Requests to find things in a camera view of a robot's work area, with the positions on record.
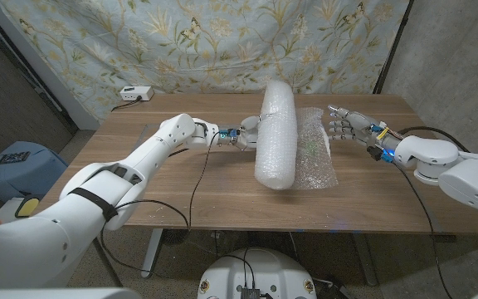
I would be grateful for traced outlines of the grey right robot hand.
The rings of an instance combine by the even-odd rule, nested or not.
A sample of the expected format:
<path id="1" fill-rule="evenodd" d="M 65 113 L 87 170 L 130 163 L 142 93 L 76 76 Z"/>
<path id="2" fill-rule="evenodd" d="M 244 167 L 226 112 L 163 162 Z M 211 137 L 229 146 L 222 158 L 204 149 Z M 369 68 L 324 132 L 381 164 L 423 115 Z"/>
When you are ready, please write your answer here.
<path id="1" fill-rule="evenodd" d="M 357 111 L 329 105 L 329 114 L 334 120 L 329 122 L 328 137 L 331 140 L 353 140 L 367 148 L 385 150 L 393 155 L 403 137 L 390 130 L 388 126 L 371 116 Z"/>

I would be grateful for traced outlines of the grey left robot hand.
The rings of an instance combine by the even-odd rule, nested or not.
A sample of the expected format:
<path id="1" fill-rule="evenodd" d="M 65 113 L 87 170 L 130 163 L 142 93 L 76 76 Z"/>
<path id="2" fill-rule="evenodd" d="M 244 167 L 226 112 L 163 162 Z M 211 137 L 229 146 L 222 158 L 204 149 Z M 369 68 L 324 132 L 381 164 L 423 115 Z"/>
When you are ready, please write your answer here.
<path id="1" fill-rule="evenodd" d="M 220 129 L 217 134 L 219 145 L 234 145 L 240 150 L 255 150 L 259 126 L 271 114 L 253 115 L 245 118 L 236 128 Z"/>

